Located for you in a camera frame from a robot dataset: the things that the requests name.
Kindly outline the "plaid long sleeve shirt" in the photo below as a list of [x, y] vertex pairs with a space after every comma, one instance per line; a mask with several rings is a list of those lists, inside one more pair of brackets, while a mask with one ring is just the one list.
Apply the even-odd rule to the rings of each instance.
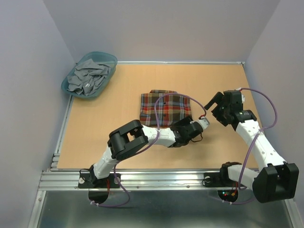
[[176, 91], [151, 90], [141, 94], [139, 120], [148, 127], [156, 127], [156, 117], [161, 128], [171, 127], [181, 119], [192, 116], [190, 99]]

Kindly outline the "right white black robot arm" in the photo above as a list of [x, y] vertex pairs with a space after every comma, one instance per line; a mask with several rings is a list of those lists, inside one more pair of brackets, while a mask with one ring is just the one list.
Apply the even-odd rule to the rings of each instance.
[[209, 177], [207, 187], [238, 187], [252, 190], [260, 203], [292, 199], [295, 196], [299, 169], [281, 157], [264, 134], [256, 116], [243, 108], [243, 89], [217, 92], [205, 105], [224, 126], [231, 125], [248, 145], [244, 162], [226, 162], [219, 173]]

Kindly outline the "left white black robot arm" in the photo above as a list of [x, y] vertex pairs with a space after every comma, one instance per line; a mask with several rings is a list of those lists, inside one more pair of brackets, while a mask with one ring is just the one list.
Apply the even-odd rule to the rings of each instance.
[[101, 187], [116, 164], [135, 156], [140, 149], [152, 145], [180, 148], [197, 136], [202, 136], [208, 127], [206, 117], [194, 121], [187, 116], [172, 127], [163, 129], [148, 127], [139, 120], [133, 120], [109, 134], [105, 152], [89, 169], [89, 181], [95, 187]]

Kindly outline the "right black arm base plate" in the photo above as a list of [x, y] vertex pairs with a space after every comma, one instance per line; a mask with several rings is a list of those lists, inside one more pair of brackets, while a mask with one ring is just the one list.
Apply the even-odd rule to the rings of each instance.
[[206, 172], [202, 180], [202, 185], [207, 188], [215, 187], [235, 187], [236, 182], [224, 177], [219, 172]]

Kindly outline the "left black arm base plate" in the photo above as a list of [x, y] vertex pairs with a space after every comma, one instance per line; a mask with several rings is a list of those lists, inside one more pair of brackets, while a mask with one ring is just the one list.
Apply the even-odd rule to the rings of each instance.
[[120, 188], [118, 181], [113, 173], [103, 179], [97, 179], [90, 173], [81, 173], [78, 180], [78, 188], [80, 189], [118, 189]]

